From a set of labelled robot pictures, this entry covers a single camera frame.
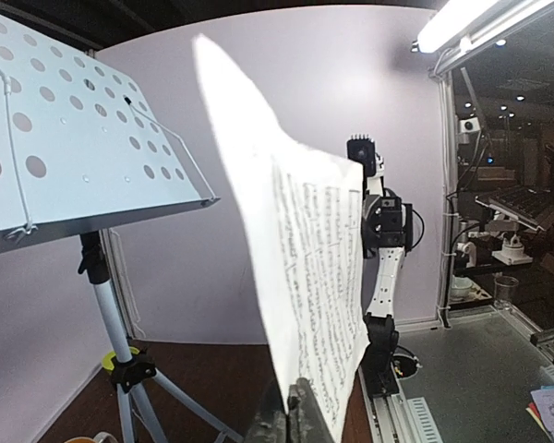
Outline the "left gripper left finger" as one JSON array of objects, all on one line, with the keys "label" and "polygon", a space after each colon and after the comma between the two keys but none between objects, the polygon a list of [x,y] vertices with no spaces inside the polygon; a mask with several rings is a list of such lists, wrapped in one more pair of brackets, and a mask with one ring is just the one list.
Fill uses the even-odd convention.
[{"label": "left gripper left finger", "polygon": [[244,436],[245,443],[286,443],[287,413],[276,379],[266,388]]}]

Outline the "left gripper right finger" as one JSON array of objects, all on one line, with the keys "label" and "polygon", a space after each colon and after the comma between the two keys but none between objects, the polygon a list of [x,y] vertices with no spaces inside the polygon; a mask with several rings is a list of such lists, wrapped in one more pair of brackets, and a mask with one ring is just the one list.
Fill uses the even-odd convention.
[{"label": "left gripper right finger", "polygon": [[331,435],[310,383],[301,377],[290,386],[287,398],[286,441],[330,442]]}]

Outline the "sheet music page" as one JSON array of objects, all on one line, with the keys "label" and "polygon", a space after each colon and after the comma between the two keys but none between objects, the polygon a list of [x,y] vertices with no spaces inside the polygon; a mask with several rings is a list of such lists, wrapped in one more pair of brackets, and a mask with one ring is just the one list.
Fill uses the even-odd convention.
[{"label": "sheet music page", "polygon": [[201,97],[247,239],[281,393],[308,381],[340,441],[367,348],[363,172],[291,138],[255,83],[205,35],[192,42]]}]

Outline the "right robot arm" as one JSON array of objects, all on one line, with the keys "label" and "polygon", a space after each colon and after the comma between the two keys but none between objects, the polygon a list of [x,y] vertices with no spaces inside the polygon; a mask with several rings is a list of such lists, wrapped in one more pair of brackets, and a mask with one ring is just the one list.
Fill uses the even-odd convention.
[{"label": "right robot arm", "polygon": [[373,294],[364,314],[369,345],[360,364],[365,393],[371,400],[399,392],[393,370],[393,356],[400,334],[394,320],[394,296],[404,259],[422,241],[414,237],[411,203],[385,187],[381,195],[366,195],[362,221],[364,258],[378,263]]}]

